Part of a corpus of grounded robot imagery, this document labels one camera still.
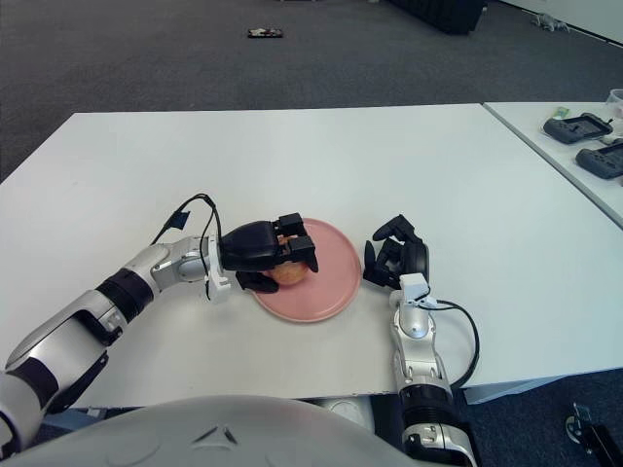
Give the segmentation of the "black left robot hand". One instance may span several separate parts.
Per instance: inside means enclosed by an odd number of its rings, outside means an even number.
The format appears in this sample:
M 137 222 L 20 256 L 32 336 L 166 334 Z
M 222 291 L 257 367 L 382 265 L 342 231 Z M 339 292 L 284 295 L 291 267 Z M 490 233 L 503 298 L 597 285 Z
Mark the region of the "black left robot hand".
M 205 293 L 210 300 L 225 296 L 231 283 L 224 272 L 232 271 L 240 287 L 261 294 L 274 294 L 280 283 L 268 275 L 283 265 L 301 264 L 317 273 L 315 244 L 299 213 L 275 221 L 255 221 L 200 242 L 205 272 Z

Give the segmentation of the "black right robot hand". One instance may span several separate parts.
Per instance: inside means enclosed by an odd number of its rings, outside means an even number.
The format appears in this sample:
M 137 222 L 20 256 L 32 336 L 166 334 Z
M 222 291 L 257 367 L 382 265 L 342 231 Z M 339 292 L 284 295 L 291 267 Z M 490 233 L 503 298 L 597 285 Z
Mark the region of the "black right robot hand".
M 366 281 L 390 288 L 391 299 L 397 303 L 412 304 L 430 293 L 428 247 L 407 218 L 393 217 L 374 232 L 373 240 L 383 244 L 376 253 L 373 242 L 366 241 Z

